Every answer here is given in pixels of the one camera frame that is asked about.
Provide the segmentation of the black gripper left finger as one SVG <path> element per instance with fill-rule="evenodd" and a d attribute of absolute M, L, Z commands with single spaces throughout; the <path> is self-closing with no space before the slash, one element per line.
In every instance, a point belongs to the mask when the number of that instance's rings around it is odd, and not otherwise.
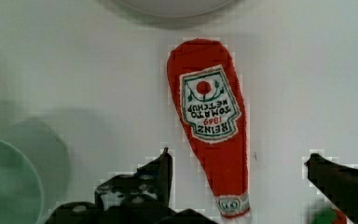
<path fill-rule="evenodd" d="M 157 202 L 168 206 L 172 189 L 172 155 L 163 152 L 131 175 L 116 175 L 94 191 L 94 202 L 103 210 L 123 203 Z"/>

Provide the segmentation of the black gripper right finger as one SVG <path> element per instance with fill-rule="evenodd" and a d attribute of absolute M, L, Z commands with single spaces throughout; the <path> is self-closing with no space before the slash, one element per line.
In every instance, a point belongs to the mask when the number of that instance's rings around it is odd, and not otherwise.
<path fill-rule="evenodd" d="M 353 224 L 358 224 L 358 169 L 312 153 L 304 162 L 307 179 Z"/>

